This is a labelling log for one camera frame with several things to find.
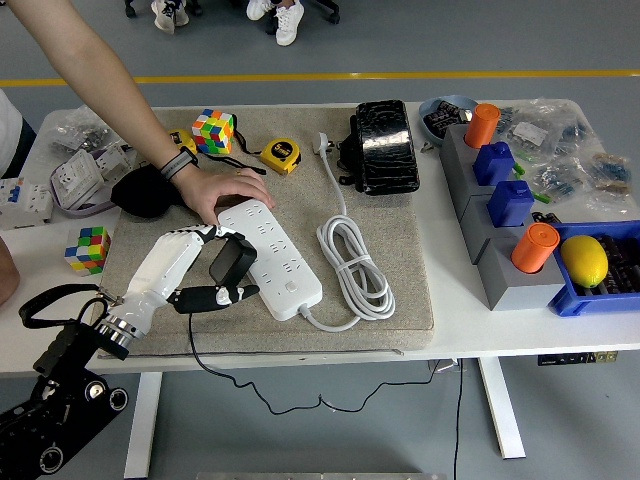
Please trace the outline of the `person's left hand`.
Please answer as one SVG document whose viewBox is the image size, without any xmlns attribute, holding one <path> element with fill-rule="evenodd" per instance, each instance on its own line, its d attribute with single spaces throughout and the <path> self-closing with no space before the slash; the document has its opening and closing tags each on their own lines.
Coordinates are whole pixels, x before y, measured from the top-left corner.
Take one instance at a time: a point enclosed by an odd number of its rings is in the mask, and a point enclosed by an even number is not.
<svg viewBox="0 0 640 480">
<path fill-rule="evenodd" d="M 174 175 L 171 183 L 178 189 L 187 207 L 209 225 L 218 223 L 216 206 L 227 197 L 254 198 L 269 208 L 275 207 L 264 180 L 249 168 L 214 174 L 189 165 Z"/>
</svg>

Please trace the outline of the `person's right hand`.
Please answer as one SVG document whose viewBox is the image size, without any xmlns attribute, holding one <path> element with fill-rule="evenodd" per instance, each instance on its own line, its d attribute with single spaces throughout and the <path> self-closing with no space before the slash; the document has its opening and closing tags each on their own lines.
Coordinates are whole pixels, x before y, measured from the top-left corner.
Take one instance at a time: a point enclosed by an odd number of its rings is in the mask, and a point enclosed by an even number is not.
<svg viewBox="0 0 640 480">
<path fill-rule="evenodd" d="M 6 303 L 20 284 L 20 273 L 3 239 L 0 239 L 0 304 Z"/>
</svg>

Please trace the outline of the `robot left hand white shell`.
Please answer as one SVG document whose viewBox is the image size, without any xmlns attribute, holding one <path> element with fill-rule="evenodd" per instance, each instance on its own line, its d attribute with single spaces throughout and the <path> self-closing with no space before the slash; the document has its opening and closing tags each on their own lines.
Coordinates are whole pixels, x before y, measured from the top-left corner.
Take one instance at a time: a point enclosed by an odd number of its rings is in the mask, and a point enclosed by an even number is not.
<svg viewBox="0 0 640 480">
<path fill-rule="evenodd" d="M 210 266 L 214 283 L 180 288 L 202 247 L 213 239 L 225 245 Z M 111 307 L 99 331 L 126 341 L 144 337 L 151 328 L 156 309 L 170 304 L 182 314 L 225 309 L 260 291 L 256 285 L 239 282 L 257 256 L 245 237 L 227 227 L 193 226 L 161 236 L 131 279 L 122 301 Z"/>
</svg>

